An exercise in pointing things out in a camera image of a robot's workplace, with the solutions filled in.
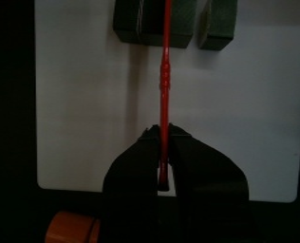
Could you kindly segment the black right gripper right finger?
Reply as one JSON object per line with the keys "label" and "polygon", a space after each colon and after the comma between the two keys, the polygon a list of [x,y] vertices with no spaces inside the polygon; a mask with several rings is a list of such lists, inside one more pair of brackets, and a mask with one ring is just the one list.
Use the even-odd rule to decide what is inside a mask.
{"label": "black right gripper right finger", "polygon": [[186,243],[257,243],[247,180],[233,161],[175,125],[169,159]]}

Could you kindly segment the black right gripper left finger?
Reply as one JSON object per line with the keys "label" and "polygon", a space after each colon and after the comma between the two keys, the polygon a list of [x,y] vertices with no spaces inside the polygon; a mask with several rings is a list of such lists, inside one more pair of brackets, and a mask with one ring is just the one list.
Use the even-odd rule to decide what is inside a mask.
{"label": "black right gripper left finger", "polygon": [[112,161],[103,180],[100,243],[163,243],[159,211],[161,128],[153,125]]}

